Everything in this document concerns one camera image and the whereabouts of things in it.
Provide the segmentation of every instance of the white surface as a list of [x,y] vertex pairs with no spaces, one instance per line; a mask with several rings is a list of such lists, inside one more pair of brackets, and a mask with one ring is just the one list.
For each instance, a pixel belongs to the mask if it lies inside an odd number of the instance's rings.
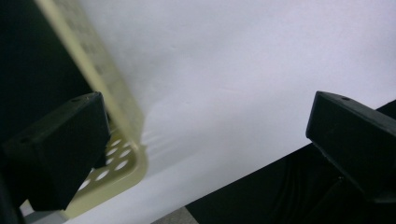
[[315,91],[396,98],[396,2],[81,1],[146,115],[149,170],[68,223],[150,223],[308,143]]

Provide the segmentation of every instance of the gray floor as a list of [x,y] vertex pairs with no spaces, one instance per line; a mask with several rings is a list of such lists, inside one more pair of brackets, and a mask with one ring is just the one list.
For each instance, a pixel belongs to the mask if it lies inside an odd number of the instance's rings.
[[185,207],[182,207],[151,224],[198,224],[198,222]]

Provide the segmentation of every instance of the yellow basket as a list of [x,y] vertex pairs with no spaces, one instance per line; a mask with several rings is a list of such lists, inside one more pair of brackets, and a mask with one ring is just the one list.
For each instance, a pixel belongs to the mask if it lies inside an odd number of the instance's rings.
[[78,2],[36,0],[36,3],[92,89],[104,95],[112,120],[112,136],[106,150],[107,166],[92,170],[64,211],[66,217],[76,217],[143,178],[148,167],[145,149],[140,145],[144,119]]

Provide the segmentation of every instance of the beige plastic basket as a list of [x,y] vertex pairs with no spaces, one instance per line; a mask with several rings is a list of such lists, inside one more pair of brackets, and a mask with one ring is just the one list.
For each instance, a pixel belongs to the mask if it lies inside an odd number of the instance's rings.
[[92,89],[104,95],[112,120],[107,167],[92,170],[64,211],[66,217],[76,217],[143,178],[148,166],[140,145],[143,115],[78,2],[35,1]]

